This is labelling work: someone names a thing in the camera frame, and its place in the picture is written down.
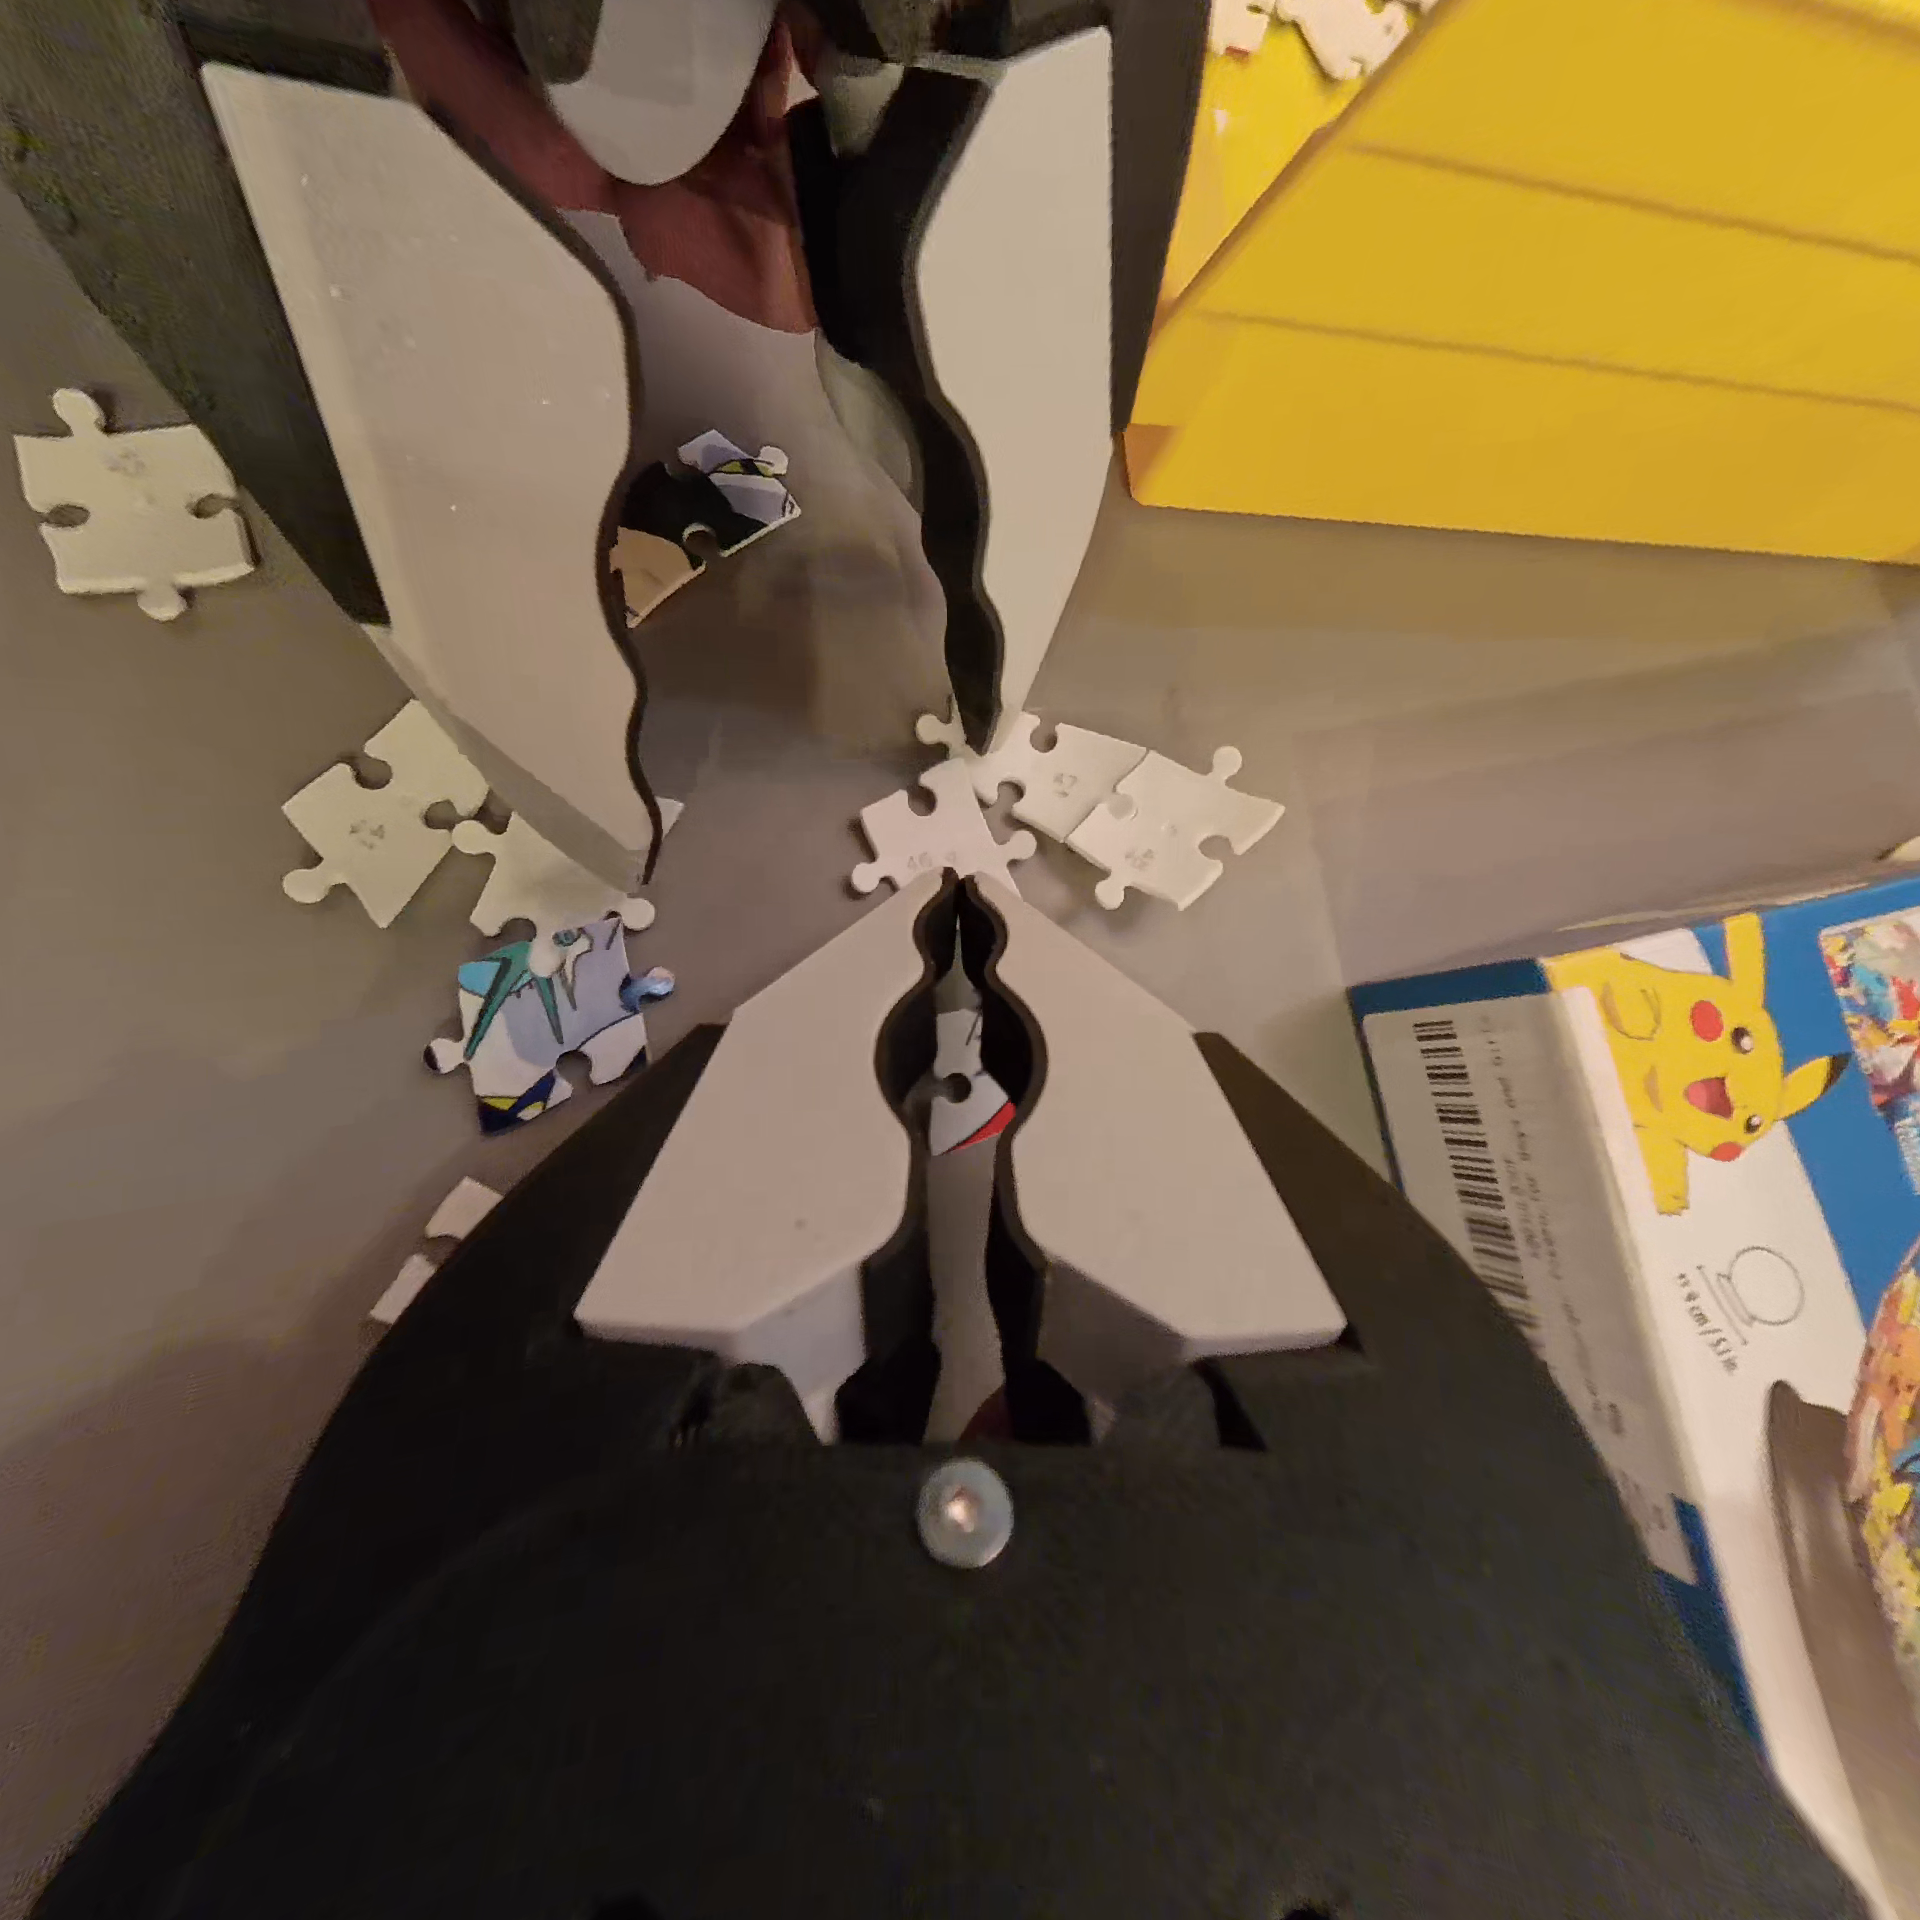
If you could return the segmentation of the blue printed jigsaw piece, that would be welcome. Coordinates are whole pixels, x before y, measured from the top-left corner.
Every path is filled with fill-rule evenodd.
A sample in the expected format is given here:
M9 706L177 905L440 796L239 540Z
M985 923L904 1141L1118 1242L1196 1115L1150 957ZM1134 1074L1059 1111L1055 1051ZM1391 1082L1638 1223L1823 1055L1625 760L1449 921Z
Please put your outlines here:
M644 1066L644 1018L680 981L668 968L634 970L628 928L604 917L561 928L537 970L536 941L512 941L464 963L455 984L460 1029L423 1044L423 1066L464 1074L480 1137L512 1137L571 1097L566 1059L582 1059L602 1088Z

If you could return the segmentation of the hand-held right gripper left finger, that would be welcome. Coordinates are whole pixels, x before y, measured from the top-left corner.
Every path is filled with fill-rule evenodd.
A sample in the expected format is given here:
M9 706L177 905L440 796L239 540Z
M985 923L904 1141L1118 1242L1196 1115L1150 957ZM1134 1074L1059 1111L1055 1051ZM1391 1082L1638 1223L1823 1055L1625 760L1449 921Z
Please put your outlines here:
M919 1442L943 1360L930 1071L958 880L937 872L745 1000L602 1257L591 1338L778 1370L826 1440Z

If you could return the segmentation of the person's left hand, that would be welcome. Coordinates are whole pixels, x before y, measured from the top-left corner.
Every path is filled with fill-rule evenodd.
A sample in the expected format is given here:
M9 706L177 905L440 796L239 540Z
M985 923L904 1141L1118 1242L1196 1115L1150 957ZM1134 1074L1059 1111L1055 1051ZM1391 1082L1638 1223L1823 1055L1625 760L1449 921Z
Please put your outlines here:
M611 218L654 276L729 314L809 332L814 311L785 115L795 45L783 15L760 36L731 116L684 173L640 183L566 131L506 29L460 2L374 2L376 29L426 112L486 153L534 203Z

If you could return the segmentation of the red printed jigsaw piece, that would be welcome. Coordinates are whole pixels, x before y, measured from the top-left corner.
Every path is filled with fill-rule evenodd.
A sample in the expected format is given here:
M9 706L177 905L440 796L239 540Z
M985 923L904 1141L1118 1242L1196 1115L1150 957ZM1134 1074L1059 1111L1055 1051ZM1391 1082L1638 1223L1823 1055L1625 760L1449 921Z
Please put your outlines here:
M1034 1076L1035 1051L1012 1016L985 1003L943 1011L928 1097L930 1156L998 1138L1012 1124Z

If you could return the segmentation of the yellow plastic bin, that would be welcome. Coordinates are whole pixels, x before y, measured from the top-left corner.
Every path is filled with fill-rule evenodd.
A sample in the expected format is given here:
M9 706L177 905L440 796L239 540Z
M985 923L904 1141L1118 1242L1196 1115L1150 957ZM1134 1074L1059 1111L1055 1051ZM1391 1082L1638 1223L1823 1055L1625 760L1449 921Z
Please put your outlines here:
M1915 567L1915 4L1447 2L1207 55L1150 507Z

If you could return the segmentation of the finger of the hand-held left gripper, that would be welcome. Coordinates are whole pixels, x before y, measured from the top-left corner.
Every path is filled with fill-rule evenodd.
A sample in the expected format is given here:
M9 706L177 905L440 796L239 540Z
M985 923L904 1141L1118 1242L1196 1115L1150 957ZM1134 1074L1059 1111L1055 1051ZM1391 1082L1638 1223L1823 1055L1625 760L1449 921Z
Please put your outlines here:
M206 64L384 611L368 635L594 879L665 835L614 576L634 324L600 259L420 107Z
M816 32L800 71L824 384L916 507L952 719L985 754L1034 688L1114 460L1114 36L902 63Z

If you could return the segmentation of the white jigsaw piece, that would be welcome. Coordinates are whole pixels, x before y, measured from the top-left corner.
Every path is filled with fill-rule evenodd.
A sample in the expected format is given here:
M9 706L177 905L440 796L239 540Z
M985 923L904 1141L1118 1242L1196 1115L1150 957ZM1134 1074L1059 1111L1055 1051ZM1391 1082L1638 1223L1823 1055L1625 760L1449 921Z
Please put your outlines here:
M15 453L59 592L126 597L171 623L194 592L255 572L234 476L192 423L110 428L78 388L55 391L50 404L62 433L15 437Z
M1138 769L1148 747L1074 724L1055 727L1046 747L1041 732L1042 721L1019 712L998 747L972 753L958 721L932 712L916 719L916 740L944 751L963 769L980 808L994 804L1001 788L1012 786L1015 820L1066 844L1118 794L1121 780Z
M499 936L512 921L531 923L545 937L566 928L620 917L640 933L657 921L657 908L639 885L606 883L556 848L521 813L502 827L470 819L450 831L454 850L492 859L489 879L474 903L470 923Z
M848 888L855 897L872 897L882 885L904 891L927 873L988 873L1017 891L1012 867L1034 858L1041 842L1027 827L994 836L963 761L927 769L916 794L927 810L916 810L912 791L898 788L858 813L872 858L854 867Z
M1220 746L1204 773L1150 753L1122 775L1066 836L1103 873L1098 903L1118 911L1136 891L1187 911L1224 873L1210 844L1243 855L1274 833L1286 808L1240 791L1240 770L1240 751Z
M300 905L345 889L378 928L388 928L450 852L454 827L428 813L448 808L454 823L470 820L489 783L420 703L398 708L363 753L388 770L384 784L361 784L342 761L283 803L283 819L318 859L288 872L280 888Z
M420 1227L416 1248L402 1259L392 1285L384 1287L368 1311L368 1322L380 1328L398 1323L423 1287L440 1273L446 1257L489 1217L499 1201L499 1189L474 1178L462 1178L448 1189Z

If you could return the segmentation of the pile of puzzle pieces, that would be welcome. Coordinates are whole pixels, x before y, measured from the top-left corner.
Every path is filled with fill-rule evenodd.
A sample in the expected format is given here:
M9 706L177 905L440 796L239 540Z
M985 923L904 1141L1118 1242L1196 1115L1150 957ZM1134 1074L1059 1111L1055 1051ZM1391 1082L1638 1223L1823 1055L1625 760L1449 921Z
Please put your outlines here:
M1290 25L1329 81L1360 81L1378 71L1436 2L1212 2L1207 51L1251 57L1270 27Z

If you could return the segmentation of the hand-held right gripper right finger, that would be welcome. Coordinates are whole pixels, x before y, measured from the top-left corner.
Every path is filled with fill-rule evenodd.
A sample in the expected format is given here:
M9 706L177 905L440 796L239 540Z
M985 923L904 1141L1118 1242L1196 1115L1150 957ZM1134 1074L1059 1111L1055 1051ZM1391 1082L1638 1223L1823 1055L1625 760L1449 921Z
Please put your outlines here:
M985 1245L1009 1434L1086 1445L1198 1363L1336 1347L1350 1315L1203 1033L998 880L964 885L964 964L1015 1108Z

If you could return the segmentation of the blue puzzle box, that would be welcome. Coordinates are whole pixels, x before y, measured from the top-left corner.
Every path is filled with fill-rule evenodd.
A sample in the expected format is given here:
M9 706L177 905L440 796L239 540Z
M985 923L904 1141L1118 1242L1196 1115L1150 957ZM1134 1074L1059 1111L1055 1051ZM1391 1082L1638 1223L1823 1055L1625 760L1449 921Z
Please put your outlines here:
M1350 1005L1400 1187L1815 1835L1915 1916L1915 844Z

